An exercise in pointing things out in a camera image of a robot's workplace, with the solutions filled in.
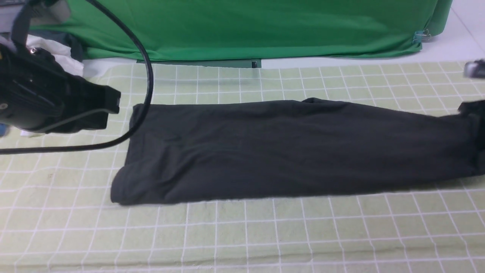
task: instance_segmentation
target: light green mat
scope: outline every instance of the light green mat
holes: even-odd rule
[[[485,97],[463,63],[302,69],[155,66],[154,103],[347,100],[430,115]],[[0,147],[99,143],[125,132],[144,66],[92,79],[123,92],[107,130]],[[473,188],[338,198],[121,208],[110,202],[128,143],[93,152],[0,157],[0,272],[485,272],[485,182]]]

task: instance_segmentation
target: metal clip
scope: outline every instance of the metal clip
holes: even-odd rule
[[[424,31],[416,31],[414,32],[414,39],[413,44],[420,44],[422,42],[427,42],[431,40],[432,36],[429,34],[429,30],[425,29]]]

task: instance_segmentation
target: cutting mat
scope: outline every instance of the cutting mat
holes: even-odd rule
[[[155,65],[153,103],[317,97],[441,116],[485,96],[485,81],[464,79],[463,65]],[[91,81],[123,93],[106,130],[30,139],[13,130],[0,147],[100,143],[127,131],[145,96],[144,66]],[[0,157],[0,272],[485,272],[483,178],[426,191],[124,208],[109,188],[127,146]]]

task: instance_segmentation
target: green fabric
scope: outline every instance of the green fabric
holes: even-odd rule
[[[99,1],[133,30],[153,60],[188,61],[418,52],[414,33],[428,25],[440,33],[452,0]],[[87,58],[141,58],[101,12],[85,1],[68,2],[70,21],[48,28],[80,38]]]

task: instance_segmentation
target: blue object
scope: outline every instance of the blue object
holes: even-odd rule
[[[0,123],[0,137],[7,134],[7,129],[8,129],[7,125]]]

